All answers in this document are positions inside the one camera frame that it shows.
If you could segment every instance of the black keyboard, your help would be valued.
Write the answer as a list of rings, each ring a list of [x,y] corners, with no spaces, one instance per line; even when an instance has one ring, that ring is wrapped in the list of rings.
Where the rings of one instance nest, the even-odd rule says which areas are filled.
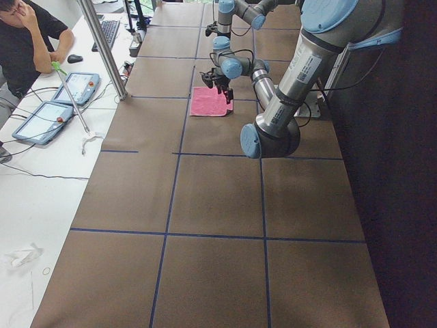
[[[112,49],[112,46],[114,45],[115,38],[117,37],[117,31],[118,27],[120,25],[119,20],[104,20],[102,21],[102,31],[107,39],[109,48]],[[93,47],[91,48],[91,51],[98,51],[97,44],[94,43]]]

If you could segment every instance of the black wall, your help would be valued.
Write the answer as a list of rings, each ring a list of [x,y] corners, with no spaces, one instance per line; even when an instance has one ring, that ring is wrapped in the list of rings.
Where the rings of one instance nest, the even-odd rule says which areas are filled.
[[[330,104],[391,328],[437,327],[436,5],[407,1],[401,43]],[[352,54],[338,87],[379,54]]]

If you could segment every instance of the black t-shirt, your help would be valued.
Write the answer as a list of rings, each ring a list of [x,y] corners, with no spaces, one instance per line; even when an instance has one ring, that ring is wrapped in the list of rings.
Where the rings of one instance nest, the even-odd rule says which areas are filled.
[[[35,10],[44,43],[48,51],[54,51],[48,37],[59,39],[67,26],[32,1],[23,1]],[[33,63],[33,43],[27,28],[13,27],[0,20],[0,66],[9,90],[16,96],[26,94],[40,75]]]

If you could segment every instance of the person's hand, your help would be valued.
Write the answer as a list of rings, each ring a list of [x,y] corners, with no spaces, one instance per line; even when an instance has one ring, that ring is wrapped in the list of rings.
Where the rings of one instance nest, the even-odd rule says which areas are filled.
[[[59,62],[62,64],[66,60],[66,58],[67,54],[60,50],[56,50],[50,53],[50,60],[52,62]]]
[[[35,10],[33,10],[33,8],[27,3],[20,1],[16,11],[16,16],[28,30],[39,28]]]

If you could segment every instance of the white desk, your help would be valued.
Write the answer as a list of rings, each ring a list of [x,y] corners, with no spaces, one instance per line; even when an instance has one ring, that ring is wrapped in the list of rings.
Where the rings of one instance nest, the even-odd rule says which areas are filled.
[[[129,57],[131,35],[124,29],[123,14],[105,14],[105,19],[121,19],[117,40],[113,46],[115,63],[121,67]],[[83,56],[75,64],[63,63],[66,72],[96,72],[101,81],[95,96],[110,82],[99,53],[92,53],[94,43],[91,32],[81,18],[73,29],[76,41],[70,53]],[[56,72],[42,74],[33,89],[59,86]],[[38,95],[50,100],[55,90]],[[83,114],[92,131],[106,134],[117,108],[118,97],[112,85],[105,95],[94,102]],[[19,107],[33,110],[40,104],[36,96],[23,99]],[[16,109],[14,113],[28,116]],[[13,139],[12,132],[22,123],[10,118],[0,130],[0,140]],[[86,154],[81,154],[81,142],[85,131],[78,118],[74,118],[47,146],[32,149],[13,156],[7,163],[26,169],[33,174],[89,178],[100,151],[101,139],[88,142]],[[10,142],[4,148],[14,154],[29,147],[28,143]],[[40,305],[51,273],[70,229],[87,180],[34,177],[0,165],[0,257],[16,250],[30,249],[35,243],[44,249],[36,260],[17,269],[8,269],[0,263],[0,327],[29,327]]]

